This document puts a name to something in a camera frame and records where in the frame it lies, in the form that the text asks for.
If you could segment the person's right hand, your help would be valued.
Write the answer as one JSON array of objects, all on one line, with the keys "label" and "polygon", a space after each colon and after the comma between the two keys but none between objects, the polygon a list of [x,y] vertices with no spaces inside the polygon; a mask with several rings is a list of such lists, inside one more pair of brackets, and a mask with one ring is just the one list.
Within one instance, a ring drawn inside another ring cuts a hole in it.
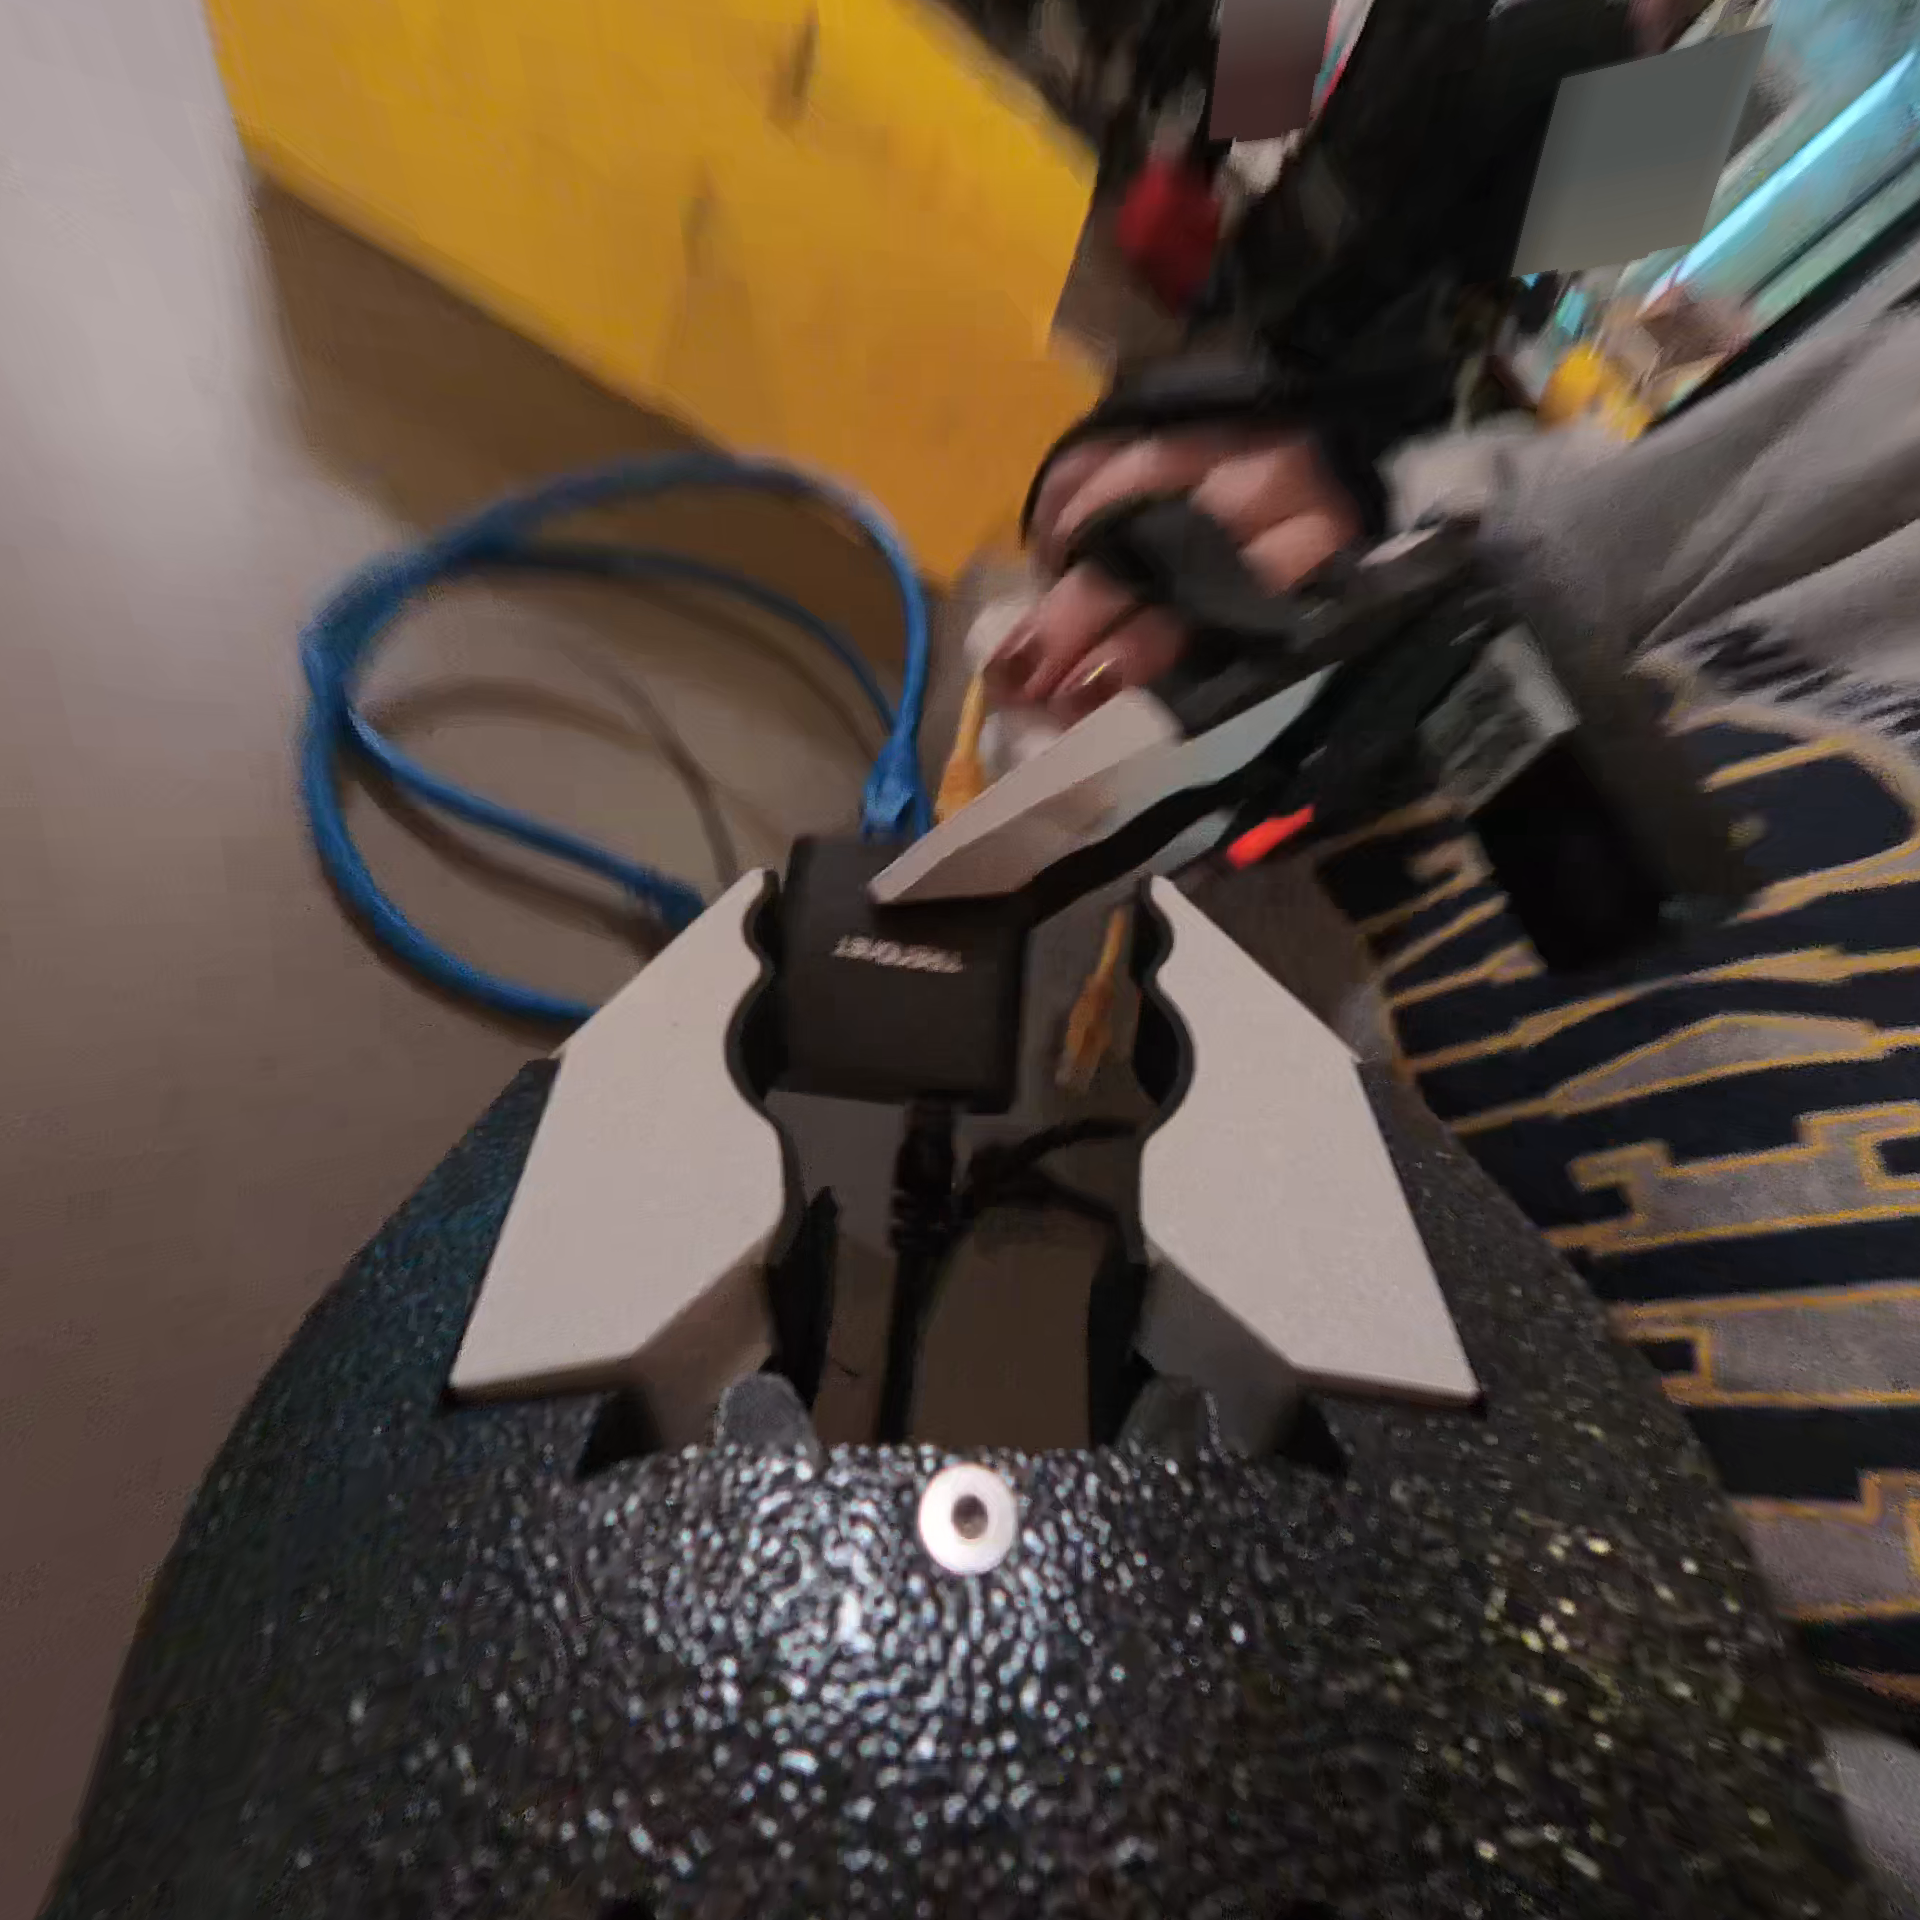
[{"label": "person's right hand", "polygon": [[1044,712],[1069,727],[1181,658],[1187,632],[1169,613],[1097,567],[1064,563],[1087,519],[1133,497],[1187,497],[1271,593],[1296,586],[1363,530],[1359,506],[1304,436],[1200,427],[1069,448],[1046,468],[1027,524],[1046,588],[981,669],[993,706]]}]

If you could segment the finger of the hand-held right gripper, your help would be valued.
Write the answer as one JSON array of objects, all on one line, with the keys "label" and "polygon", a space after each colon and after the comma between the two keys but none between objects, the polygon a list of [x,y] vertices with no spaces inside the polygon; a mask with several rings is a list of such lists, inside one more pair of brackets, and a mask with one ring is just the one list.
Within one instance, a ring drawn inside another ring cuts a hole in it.
[{"label": "finger of the hand-held right gripper", "polygon": [[878,907],[1017,896],[1079,856],[1119,873],[1167,873],[1214,848],[1244,807],[1247,775],[1321,698],[1329,673],[1260,685],[1227,717],[1190,731],[1148,689],[1113,695],[936,823],[869,880]]}]

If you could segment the large yellow plastic bin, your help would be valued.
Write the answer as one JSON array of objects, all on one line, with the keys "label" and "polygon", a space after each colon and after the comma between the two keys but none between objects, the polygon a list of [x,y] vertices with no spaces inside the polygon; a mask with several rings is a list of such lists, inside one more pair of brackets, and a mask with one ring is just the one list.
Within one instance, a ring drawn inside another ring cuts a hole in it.
[{"label": "large yellow plastic bin", "polygon": [[209,2],[253,168],[949,583],[1097,396],[1087,146],[936,5]]}]

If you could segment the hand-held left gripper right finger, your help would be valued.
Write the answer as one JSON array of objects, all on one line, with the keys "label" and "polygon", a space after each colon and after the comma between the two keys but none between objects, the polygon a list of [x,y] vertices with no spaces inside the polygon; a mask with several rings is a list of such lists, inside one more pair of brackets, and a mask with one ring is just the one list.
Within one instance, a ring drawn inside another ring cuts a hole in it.
[{"label": "hand-held left gripper right finger", "polygon": [[1352,1051],[1169,880],[1140,898],[1142,1043],[1167,1043],[1137,1156],[1136,1348],[1241,1453],[1309,1396],[1480,1403]]}]

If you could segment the person's right forearm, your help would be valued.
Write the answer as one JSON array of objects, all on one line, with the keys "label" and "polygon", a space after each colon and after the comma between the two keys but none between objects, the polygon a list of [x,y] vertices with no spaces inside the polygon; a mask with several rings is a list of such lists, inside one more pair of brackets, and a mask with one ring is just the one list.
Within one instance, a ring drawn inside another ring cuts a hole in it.
[{"label": "person's right forearm", "polygon": [[1387,468],[1477,519],[1526,615],[1608,666],[1916,735],[1917,298],[1851,308],[1633,441],[1483,425]]}]

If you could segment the black ethernet adapter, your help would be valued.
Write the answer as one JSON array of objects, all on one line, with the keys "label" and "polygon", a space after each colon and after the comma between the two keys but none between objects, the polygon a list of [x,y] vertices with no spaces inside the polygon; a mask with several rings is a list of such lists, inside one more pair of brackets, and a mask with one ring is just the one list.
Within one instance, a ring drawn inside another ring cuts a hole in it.
[{"label": "black ethernet adapter", "polygon": [[891,848],[801,836],[775,925],[780,1091],[1001,1116],[1017,1097],[1029,924],[1006,900],[884,906]]}]

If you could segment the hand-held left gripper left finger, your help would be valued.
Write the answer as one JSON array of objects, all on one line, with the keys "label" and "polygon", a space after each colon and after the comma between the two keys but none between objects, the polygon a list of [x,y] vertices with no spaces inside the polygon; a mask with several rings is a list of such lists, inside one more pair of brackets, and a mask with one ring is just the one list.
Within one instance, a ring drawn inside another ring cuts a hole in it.
[{"label": "hand-held left gripper left finger", "polygon": [[773,972],[757,935],[775,898],[747,872],[558,1050],[454,1403],[623,1391],[684,1450],[773,1359],[763,1274],[799,1218],[797,1175],[741,1027]]}]

